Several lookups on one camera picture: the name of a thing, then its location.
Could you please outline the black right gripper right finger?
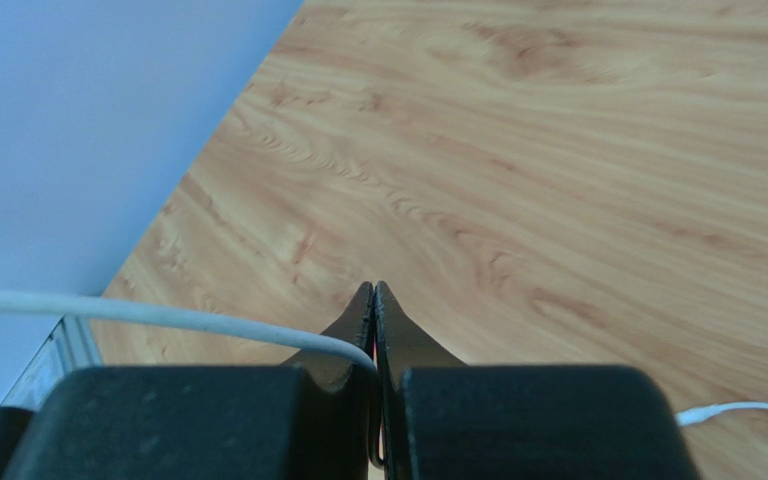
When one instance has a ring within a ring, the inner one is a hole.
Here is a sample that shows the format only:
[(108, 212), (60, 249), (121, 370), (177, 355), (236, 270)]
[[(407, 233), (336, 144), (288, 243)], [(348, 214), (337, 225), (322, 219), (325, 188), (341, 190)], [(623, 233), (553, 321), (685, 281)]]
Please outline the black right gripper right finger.
[(656, 383), (623, 365), (470, 366), (385, 283), (373, 319), (390, 479), (696, 479)]

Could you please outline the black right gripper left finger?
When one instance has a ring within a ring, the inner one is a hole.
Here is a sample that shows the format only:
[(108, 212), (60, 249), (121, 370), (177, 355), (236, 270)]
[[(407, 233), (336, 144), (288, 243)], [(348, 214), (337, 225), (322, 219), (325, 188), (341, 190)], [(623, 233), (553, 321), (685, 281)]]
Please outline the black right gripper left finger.
[(278, 365), (118, 366), (68, 375), (9, 479), (364, 479), (374, 378), (300, 351)]

